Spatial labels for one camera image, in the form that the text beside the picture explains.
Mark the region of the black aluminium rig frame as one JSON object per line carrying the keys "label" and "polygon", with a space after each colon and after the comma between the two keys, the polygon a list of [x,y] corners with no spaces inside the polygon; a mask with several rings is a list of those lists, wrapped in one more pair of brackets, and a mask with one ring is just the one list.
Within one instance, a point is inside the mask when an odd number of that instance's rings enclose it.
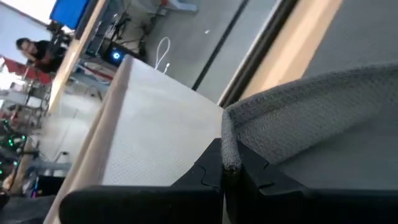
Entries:
{"label": "black aluminium rig frame", "polygon": [[221,94],[217,102],[218,106],[225,108],[240,99],[298,2],[299,0],[277,0],[231,81]]}

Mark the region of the wooden top work table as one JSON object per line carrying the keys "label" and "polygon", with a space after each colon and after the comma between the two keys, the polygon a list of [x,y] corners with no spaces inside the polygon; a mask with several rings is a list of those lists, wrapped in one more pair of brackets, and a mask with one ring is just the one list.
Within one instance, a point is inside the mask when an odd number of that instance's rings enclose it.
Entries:
{"label": "wooden top work table", "polygon": [[78,38],[72,40],[60,69],[53,79],[48,107],[49,113],[53,113],[57,109],[68,77],[72,74],[73,68],[86,49],[88,42],[94,36],[95,29],[100,23],[100,17],[108,4],[109,0],[90,0],[88,7],[91,9],[91,14],[86,13],[84,15],[87,18],[86,26],[76,31]]}

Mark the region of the red cloth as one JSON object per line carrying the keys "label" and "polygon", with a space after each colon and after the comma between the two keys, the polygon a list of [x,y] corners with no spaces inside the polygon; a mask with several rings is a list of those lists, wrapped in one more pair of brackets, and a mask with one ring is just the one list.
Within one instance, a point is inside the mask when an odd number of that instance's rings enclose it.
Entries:
{"label": "red cloth", "polygon": [[7,57],[3,57],[2,59],[4,60],[5,66],[11,73],[16,73],[20,77],[25,76],[28,79],[37,80],[42,84],[48,84],[52,82],[52,78],[48,73],[41,72],[34,67],[21,64]]}

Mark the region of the dark grey towel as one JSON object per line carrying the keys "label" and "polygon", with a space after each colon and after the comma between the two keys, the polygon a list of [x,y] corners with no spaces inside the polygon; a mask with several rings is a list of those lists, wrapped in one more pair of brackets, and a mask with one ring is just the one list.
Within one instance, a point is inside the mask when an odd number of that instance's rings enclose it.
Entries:
{"label": "dark grey towel", "polygon": [[322,189],[398,190],[398,63],[302,78],[227,107],[228,176],[239,143],[289,177]]}

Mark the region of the black computer with blue light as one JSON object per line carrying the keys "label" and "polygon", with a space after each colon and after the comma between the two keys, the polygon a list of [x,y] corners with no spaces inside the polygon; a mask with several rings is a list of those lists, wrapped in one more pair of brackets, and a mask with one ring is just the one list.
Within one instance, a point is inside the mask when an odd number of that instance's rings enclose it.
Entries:
{"label": "black computer with blue light", "polygon": [[115,67],[120,66],[126,55],[130,55],[136,59],[142,60],[142,56],[132,50],[122,46],[121,44],[105,39],[99,47],[98,54],[102,60]]}

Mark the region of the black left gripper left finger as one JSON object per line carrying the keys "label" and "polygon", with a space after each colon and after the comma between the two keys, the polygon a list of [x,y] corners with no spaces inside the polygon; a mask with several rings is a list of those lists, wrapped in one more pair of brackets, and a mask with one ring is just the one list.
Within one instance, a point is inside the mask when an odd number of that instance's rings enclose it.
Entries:
{"label": "black left gripper left finger", "polygon": [[61,224],[222,224],[221,139],[168,187],[97,185],[69,193]]}

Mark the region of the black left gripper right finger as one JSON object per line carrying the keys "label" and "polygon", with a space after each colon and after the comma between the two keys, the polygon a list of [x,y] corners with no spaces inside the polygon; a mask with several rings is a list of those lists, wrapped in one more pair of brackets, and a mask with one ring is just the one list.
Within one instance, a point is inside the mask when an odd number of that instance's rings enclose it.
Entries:
{"label": "black left gripper right finger", "polygon": [[232,224],[398,224],[398,190],[318,189],[288,177],[243,143],[225,184]]}

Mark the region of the blue board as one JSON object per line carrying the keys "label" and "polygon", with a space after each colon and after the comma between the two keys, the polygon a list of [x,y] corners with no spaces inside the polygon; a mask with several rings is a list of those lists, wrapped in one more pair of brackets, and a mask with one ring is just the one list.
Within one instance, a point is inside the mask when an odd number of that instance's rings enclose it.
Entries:
{"label": "blue board", "polygon": [[75,30],[90,0],[56,0],[50,19]]}

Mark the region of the person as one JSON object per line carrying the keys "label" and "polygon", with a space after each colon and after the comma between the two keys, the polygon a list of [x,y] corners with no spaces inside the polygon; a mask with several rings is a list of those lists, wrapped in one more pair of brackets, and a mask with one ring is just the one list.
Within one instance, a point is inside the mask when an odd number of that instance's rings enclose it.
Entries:
{"label": "person", "polygon": [[53,49],[50,41],[32,41],[25,37],[16,40],[16,47],[30,65],[44,73],[57,73],[67,51],[65,47]]}

